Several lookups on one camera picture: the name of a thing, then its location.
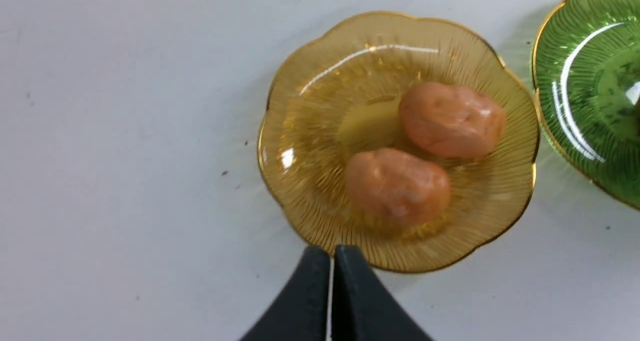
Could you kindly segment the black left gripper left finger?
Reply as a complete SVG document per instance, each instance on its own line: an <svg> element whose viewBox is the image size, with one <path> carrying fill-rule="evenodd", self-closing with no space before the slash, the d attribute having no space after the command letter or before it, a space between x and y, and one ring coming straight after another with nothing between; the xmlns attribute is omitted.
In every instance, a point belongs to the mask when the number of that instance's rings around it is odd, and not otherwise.
<svg viewBox="0 0 640 341"><path fill-rule="evenodd" d="M324 341L330 290L330 256L307 246L294 272L243 341Z"/></svg>

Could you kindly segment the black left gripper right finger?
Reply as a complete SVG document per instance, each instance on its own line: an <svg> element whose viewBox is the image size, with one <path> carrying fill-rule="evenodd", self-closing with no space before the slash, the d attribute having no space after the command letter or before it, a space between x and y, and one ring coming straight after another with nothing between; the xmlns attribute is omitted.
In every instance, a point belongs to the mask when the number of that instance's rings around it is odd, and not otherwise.
<svg viewBox="0 0 640 341"><path fill-rule="evenodd" d="M334 250L333 341L430 341L354 245Z"/></svg>

